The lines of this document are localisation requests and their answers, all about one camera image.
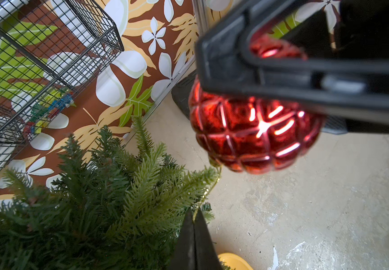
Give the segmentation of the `red grid-textured ball ornament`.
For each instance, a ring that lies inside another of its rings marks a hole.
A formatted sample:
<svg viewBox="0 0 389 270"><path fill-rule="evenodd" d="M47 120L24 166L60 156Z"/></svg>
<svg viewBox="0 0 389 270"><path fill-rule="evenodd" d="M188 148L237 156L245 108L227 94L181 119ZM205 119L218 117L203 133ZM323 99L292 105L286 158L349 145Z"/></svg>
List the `red grid-textured ball ornament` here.
<svg viewBox="0 0 389 270"><path fill-rule="evenodd" d="M212 94L198 78L188 106L198 144L212 162L238 173L293 165L314 145L326 120L295 102Z"/></svg>

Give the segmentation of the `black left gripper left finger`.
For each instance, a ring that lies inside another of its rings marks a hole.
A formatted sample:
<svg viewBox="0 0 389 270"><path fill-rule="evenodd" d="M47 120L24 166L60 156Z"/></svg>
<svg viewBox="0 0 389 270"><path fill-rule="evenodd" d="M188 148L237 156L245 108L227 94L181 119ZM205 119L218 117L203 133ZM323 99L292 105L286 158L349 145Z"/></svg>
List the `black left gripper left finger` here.
<svg viewBox="0 0 389 270"><path fill-rule="evenodd" d="M195 268L195 228L193 212L187 210L175 251L170 261L169 270L194 270Z"/></svg>

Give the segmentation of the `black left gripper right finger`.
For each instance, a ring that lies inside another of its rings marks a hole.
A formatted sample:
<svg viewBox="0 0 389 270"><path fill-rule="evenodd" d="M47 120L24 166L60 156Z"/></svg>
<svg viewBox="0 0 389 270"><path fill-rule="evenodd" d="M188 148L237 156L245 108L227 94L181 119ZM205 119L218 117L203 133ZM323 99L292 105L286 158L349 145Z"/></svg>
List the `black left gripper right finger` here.
<svg viewBox="0 0 389 270"><path fill-rule="evenodd" d="M206 220L201 210L194 219L194 249L196 270L222 270L222 264L215 252Z"/></svg>

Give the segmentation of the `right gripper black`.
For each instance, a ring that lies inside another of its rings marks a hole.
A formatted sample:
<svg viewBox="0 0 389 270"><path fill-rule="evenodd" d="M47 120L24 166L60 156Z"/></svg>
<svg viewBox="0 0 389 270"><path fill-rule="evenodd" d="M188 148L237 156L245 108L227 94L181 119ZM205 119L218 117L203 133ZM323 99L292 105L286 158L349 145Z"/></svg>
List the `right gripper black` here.
<svg viewBox="0 0 389 270"><path fill-rule="evenodd" d="M257 56L253 44L296 9L283 39L307 59ZM200 38L196 60L209 92L389 126L389 1L243 2Z"/></svg>

